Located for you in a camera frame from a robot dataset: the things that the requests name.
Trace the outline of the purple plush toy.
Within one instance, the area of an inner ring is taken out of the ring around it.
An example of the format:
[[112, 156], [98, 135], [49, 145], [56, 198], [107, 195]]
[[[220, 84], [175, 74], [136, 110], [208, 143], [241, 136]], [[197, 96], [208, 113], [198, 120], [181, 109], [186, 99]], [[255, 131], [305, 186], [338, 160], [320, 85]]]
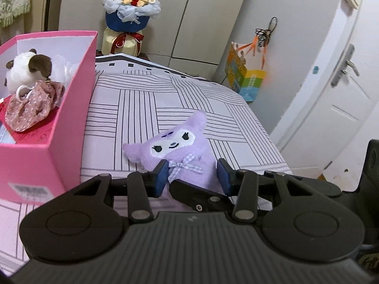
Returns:
[[213, 192], [222, 192], [217, 178], [217, 159], [204, 135], [207, 115], [196, 111], [184, 123], [143, 143], [124, 144], [126, 158], [152, 171], [161, 160], [168, 162], [168, 181], [182, 180]]

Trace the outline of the pink cardboard box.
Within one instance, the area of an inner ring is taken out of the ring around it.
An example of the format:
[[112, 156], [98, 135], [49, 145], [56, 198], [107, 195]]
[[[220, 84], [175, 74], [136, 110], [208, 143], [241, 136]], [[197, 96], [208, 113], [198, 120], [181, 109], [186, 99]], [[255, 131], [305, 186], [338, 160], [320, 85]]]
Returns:
[[38, 106], [43, 120], [23, 132], [12, 132], [14, 143], [1, 144], [1, 199], [44, 204], [77, 186], [89, 102], [95, 87], [96, 31], [46, 31], [17, 35], [1, 45], [1, 78], [5, 64], [36, 49], [50, 58], [59, 54], [76, 65], [56, 107]]

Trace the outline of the blue wet wipes pack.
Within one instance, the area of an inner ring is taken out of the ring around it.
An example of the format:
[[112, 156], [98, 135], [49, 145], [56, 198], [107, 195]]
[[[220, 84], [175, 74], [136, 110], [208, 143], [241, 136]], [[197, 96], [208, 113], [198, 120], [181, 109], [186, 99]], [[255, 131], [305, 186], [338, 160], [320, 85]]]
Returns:
[[1, 144], [14, 144], [15, 140], [10, 132], [6, 129], [4, 124], [0, 126], [0, 143]]

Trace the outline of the white brown plush toy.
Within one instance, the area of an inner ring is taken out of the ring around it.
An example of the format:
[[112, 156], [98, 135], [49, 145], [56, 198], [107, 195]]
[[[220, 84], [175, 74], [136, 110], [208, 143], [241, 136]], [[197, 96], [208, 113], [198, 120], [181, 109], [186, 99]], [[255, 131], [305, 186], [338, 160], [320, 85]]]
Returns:
[[33, 87], [37, 81], [50, 82], [53, 63], [44, 54], [37, 54], [36, 49], [18, 54], [6, 63], [5, 87], [14, 94], [21, 85]]

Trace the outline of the red envelope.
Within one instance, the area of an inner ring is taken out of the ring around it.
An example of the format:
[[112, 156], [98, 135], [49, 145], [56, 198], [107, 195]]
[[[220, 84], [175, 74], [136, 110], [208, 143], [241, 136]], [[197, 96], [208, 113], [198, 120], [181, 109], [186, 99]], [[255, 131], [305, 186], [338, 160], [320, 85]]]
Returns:
[[1, 124], [4, 124], [15, 140], [15, 144], [46, 144], [51, 135], [55, 117], [59, 107], [54, 108], [50, 114], [41, 122], [23, 132], [11, 130], [5, 123], [5, 111], [11, 96], [1, 99]]

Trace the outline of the striped table cloth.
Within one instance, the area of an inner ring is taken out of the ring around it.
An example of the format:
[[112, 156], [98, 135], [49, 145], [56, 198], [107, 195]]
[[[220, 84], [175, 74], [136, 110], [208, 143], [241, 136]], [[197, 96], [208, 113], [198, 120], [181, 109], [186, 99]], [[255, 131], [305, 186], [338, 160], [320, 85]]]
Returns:
[[[197, 110], [207, 114], [204, 131], [217, 158], [234, 169], [290, 173], [287, 163], [242, 96], [210, 81], [124, 56], [96, 61], [96, 85], [89, 105], [80, 170], [74, 186], [97, 173], [126, 177], [131, 164], [123, 143], [146, 139], [184, 122]], [[18, 235], [21, 220], [36, 202], [1, 199], [1, 271], [12, 275], [28, 257]]]

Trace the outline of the colourful paper gift bag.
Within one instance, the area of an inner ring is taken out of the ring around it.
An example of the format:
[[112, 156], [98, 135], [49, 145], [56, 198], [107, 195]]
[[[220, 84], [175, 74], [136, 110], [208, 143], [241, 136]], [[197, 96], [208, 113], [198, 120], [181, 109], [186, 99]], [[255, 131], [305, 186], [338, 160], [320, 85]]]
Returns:
[[260, 47], [258, 41], [256, 35], [248, 44], [231, 42], [226, 61], [229, 85], [248, 103], [255, 101], [266, 76], [266, 47]]

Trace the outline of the white door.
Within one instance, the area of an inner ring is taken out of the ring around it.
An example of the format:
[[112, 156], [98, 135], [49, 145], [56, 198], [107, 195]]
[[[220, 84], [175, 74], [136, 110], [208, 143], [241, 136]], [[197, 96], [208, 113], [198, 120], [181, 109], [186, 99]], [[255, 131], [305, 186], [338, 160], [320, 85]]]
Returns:
[[316, 178], [334, 166], [378, 102], [378, 0], [362, 0], [346, 47], [338, 54], [338, 68], [349, 44], [351, 61], [336, 87], [330, 76], [320, 96], [289, 141], [281, 148], [295, 175]]

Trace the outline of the beige wardrobe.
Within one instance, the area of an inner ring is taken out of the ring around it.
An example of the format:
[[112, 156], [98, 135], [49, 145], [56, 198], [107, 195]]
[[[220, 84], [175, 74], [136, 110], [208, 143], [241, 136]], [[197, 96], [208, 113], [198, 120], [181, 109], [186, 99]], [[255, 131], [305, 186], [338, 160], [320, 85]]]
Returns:
[[94, 30], [102, 42], [107, 11], [121, 24], [143, 28], [142, 52], [153, 61], [190, 76], [211, 79], [217, 71], [244, 0], [146, 0], [116, 9], [105, 0], [62, 0], [61, 30]]

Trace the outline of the flower bouquet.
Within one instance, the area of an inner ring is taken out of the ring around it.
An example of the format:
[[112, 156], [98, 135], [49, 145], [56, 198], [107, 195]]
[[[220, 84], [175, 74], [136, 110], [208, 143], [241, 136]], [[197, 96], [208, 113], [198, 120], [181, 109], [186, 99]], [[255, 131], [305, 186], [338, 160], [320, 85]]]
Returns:
[[105, 23], [101, 53], [139, 56], [143, 29], [161, 12], [159, 0], [101, 0]]

